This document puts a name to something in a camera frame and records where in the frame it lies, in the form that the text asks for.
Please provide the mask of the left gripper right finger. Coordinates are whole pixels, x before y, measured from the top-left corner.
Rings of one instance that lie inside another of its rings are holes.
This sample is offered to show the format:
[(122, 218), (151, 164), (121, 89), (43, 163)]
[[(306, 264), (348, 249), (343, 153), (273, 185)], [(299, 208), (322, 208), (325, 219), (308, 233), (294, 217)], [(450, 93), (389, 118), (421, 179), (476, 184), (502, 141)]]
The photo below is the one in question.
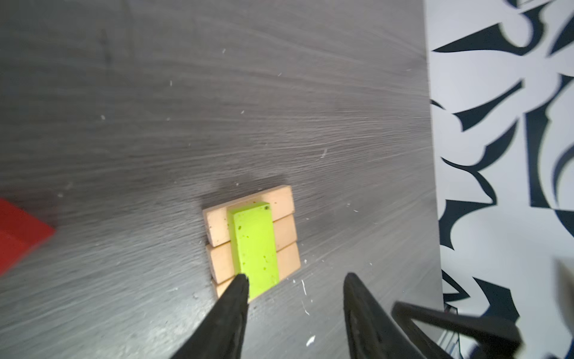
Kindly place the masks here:
[(345, 276), (343, 302), (351, 358), (423, 358), (353, 272)]

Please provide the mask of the red arch wood block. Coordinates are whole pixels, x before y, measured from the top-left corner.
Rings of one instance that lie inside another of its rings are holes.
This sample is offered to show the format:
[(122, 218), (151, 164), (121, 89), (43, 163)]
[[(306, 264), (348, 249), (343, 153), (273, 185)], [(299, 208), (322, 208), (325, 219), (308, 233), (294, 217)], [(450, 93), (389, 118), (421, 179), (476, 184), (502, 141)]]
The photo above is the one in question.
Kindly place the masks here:
[(1, 275), (55, 234), (55, 229), (1, 199)]

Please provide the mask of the natural wood block 29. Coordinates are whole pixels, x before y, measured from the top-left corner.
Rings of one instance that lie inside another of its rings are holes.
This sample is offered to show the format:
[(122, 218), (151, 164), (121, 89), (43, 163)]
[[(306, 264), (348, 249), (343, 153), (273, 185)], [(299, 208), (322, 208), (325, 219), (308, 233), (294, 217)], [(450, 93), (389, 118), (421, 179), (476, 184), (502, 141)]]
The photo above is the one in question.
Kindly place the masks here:
[(297, 230), (294, 216), (290, 215), (275, 221), (274, 234), (277, 252), (288, 245), (291, 245), (293, 242), (297, 242)]

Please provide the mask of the natural wood block 58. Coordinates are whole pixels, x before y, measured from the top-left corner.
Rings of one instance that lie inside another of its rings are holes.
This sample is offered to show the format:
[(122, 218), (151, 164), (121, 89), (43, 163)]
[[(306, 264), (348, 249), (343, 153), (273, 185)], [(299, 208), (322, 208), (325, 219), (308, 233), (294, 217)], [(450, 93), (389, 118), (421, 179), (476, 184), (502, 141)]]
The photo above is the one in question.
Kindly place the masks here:
[(228, 209), (243, 207), (253, 203), (266, 202), (270, 206), (273, 221), (285, 218), (295, 212), (292, 188), (279, 185), (254, 194), (249, 194), (226, 203), (203, 210), (204, 224), (209, 245), (218, 247), (230, 241), (228, 230)]

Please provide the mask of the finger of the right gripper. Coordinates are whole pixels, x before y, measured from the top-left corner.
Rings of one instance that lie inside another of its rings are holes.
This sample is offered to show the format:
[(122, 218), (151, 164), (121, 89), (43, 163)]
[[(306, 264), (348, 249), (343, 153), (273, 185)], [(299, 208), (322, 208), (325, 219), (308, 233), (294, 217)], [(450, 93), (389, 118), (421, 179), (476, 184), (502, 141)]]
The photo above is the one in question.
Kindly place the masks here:
[(392, 317), (426, 358), (449, 358), (450, 355), (424, 334), (417, 322), (475, 339), (477, 345), (471, 358), (513, 358), (523, 343), (514, 323), (495, 317), (459, 316), (406, 302), (394, 304)]

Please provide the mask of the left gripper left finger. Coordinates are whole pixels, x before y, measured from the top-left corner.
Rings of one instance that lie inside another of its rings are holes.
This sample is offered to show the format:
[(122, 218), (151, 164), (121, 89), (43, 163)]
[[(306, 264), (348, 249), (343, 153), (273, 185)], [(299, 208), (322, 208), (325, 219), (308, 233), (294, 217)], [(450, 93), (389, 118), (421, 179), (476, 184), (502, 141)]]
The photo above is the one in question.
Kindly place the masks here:
[(249, 281), (237, 275), (174, 358), (240, 358), (248, 320)]

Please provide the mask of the lime green wood block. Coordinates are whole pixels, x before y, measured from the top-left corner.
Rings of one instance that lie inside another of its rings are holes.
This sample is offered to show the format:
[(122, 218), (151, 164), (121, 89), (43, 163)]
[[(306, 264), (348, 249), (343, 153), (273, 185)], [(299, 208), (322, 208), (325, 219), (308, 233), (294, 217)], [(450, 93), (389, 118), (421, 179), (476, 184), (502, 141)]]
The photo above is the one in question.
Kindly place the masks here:
[(249, 281), (251, 302), (280, 282), (271, 205), (255, 202), (227, 211), (236, 275)]

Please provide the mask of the natural wood block 31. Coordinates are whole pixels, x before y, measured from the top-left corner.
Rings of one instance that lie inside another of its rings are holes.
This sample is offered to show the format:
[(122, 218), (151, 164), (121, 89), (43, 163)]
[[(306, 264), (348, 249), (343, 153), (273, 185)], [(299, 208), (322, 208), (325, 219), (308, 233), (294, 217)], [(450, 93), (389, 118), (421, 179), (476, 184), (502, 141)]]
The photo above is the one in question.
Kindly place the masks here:
[[(233, 281), (235, 269), (233, 266), (231, 245), (225, 244), (215, 248), (206, 246), (212, 271), (212, 283), (215, 287), (215, 294), (219, 299)], [(297, 242), (293, 242), (284, 249), (277, 252), (277, 262), (280, 281), (284, 281), (301, 268), (300, 253)]]

